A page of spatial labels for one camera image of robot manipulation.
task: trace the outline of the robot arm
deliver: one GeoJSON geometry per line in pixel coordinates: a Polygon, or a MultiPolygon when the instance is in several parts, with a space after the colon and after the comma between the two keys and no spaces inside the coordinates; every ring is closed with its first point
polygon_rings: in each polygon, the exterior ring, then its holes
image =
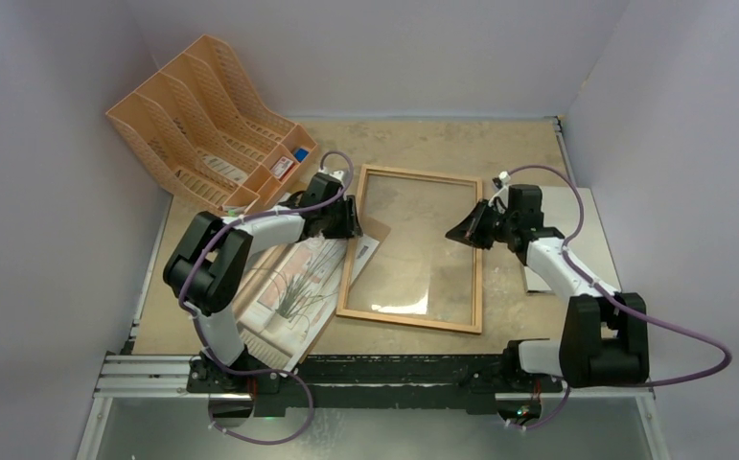
{"type": "MultiPolygon", "coordinates": [[[[500,190],[480,200],[446,238],[475,248],[507,244],[523,265],[541,276],[567,304],[561,340],[511,341],[504,360],[514,374],[563,377],[572,387],[641,383],[648,379],[646,324],[615,308],[564,259],[568,257],[592,278],[597,276],[564,245],[557,228],[543,225],[542,191],[533,185],[507,186],[504,172],[494,182],[500,190]],[[601,326],[615,331],[603,338],[601,326]]],[[[642,298],[599,283],[629,308],[645,313],[642,298]]]]}
{"type": "MultiPolygon", "coordinates": [[[[272,209],[276,216],[256,219],[232,229],[219,241],[214,260],[202,262],[189,285],[187,300],[197,309],[199,327],[209,347],[225,365],[232,366],[244,352],[231,302],[242,276],[260,253],[276,245],[300,242],[319,234],[326,239],[362,235],[352,196],[300,215],[279,214],[282,210],[307,208],[327,201],[343,187],[341,180],[340,172],[317,173],[304,193],[272,209]]],[[[163,280],[172,287],[175,296],[179,296],[203,247],[235,219],[218,218],[208,212],[195,216],[163,271],[163,280]]]]}

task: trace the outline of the gray wall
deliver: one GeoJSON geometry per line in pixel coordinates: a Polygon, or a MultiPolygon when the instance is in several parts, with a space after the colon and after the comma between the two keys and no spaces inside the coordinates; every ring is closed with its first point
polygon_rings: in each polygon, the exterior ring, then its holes
{"type": "Polygon", "coordinates": [[[0,459],[75,456],[165,205],[104,118],[154,71],[122,0],[0,0],[0,459]]]}
{"type": "MultiPolygon", "coordinates": [[[[718,376],[659,389],[673,458],[739,458],[739,1],[632,0],[565,133],[623,287],[735,352],[718,376]]],[[[720,359],[651,339],[653,377],[720,359]]]]}
{"type": "Polygon", "coordinates": [[[164,65],[203,33],[289,115],[569,108],[628,0],[128,0],[164,65]]]}

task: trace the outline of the table surface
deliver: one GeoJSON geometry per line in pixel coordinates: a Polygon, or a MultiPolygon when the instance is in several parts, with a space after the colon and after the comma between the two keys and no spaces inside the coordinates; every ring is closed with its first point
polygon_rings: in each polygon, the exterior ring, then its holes
{"type": "MultiPolygon", "coordinates": [[[[536,122],[301,121],[321,151],[341,150],[362,164],[409,168],[485,179],[503,170],[541,164],[565,170],[554,126],[536,122]]],[[[333,168],[339,168],[333,159],[333,168]]],[[[310,168],[302,177],[309,180],[310,168]]],[[[516,183],[561,186],[548,172],[521,172],[516,183]]],[[[357,183],[350,187],[354,193],[357,183]]],[[[133,353],[191,355],[199,342],[186,314],[161,281],[163,266],[199,210],[173,200],[154,263],[133,353]]],[[[394,222],[386,222],[394,227],[394,222]]],[[[500,353],[509,340],[559,338],[566,306],[551,294],[527,294],[519,260],[502,245],[483,256],[483,333],[452,333],[336,317],[319,337],[314,354],[500,353]]]]}

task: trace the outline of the glass pane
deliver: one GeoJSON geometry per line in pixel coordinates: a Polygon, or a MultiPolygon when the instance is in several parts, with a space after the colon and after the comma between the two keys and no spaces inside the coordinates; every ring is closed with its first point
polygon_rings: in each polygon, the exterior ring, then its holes
{"type": "MultiPolygon", "coordinates": [[[[544,410],[551,411],[557,401],[545,401],[544,410]]],[[[207,404],[203,399],[116,398],[98,458],[652,458],[635,398],[573,398],[555,420],[526,434],[505,428],[496,415],[463,410],[315,409],[305,433],[271,448],[209,430],[207,404]]],[[[279,439],[297,429],[305,416],[306,409],[288,409],[286,417],[249,419],[231,429],[279,439]]]]}
{"type": "Polygon", "coordinates": [[[471,185],[369,175],[362,216],[391,228],[353,283],[351,311],[473,323],[473,250],[445,234],[473,208],[471,185]]]}

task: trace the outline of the wooden picture frame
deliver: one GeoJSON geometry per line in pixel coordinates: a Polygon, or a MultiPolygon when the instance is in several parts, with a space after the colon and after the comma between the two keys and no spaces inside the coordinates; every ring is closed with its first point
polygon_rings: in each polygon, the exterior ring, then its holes
{"type": "MultiPolygon", "coordinates": [[[[389,168],[376,165],[363,165],[360,170],[358,179],[358,192],[356,195],[356,205],[358,207],[358,221],[364,218],[363,203],[366,197],[366,187],[369,176],[394,177],[400,179],[423,180],[429,182],[439,182],[445,184],[468,185],[472,186],[476,201],[468,203],[469,212],[478,200],[482,199],[484,194],[484,186],[482,179],[477,177],[448,174],[443,172],[421,172],[401,168],[389,168]]],[[[420,328],[429,328],[442,331],[452,331],[468,334],[482,334],[482,250],[473,250],[473,285],[472,285],[472,313],[471,324],[457,324],[447,321],[438,321],[432,319],[417,319],[402,316],[389,316],[384,313],[376,313],[371,311],[350,310],[347,308],[349,299],[350,286],[348,282],[352,276],[353,264],[355,262],[357,242],[351,240],[347,245],[346,256],[344,260],[344,274],[341,278],[340,289],[338,292],[338,303],[335,309],[335,315],[345,318],[365,319],[370,321],[379,321],[383,323],[403,324],[407,326],[415,326],[420,328]]]]}

